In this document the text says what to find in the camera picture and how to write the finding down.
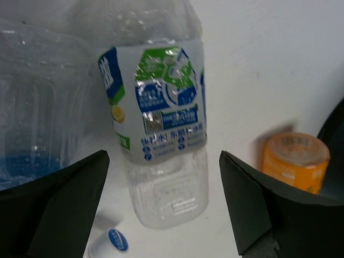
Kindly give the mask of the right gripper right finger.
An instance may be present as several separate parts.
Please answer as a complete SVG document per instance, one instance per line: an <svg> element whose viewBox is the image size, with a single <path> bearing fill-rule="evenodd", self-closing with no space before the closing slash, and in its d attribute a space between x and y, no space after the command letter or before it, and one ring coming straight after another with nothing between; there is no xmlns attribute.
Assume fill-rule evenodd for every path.
<svg viewBox="0 0 344 258"><path fill-rule="evenodd" d="M221 180L242 257L343 257L343 201L291 187L227 151Z"/></svg>

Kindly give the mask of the clear bottle green-blue label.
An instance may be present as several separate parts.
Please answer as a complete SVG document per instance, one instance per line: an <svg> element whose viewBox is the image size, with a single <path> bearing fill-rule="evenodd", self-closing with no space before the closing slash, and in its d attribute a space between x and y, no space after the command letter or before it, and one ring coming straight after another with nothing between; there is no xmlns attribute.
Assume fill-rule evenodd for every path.
<svg viewBox="0 0 344 258"><path fill-rule="evenodd" d="M170 228L207 207L202 27L189 1L145 1L116 18L98 59L139 221Z"/></svg>

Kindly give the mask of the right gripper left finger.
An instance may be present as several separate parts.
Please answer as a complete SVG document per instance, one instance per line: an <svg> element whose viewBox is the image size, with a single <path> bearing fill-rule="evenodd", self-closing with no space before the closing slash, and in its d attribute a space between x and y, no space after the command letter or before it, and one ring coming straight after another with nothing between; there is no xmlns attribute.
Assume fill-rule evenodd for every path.
<svg viewBox="0 0 344 258"><path fill-rule="evenodd" d="M82 257L108 174L107 151L1 191L1 257Z"/></svg>

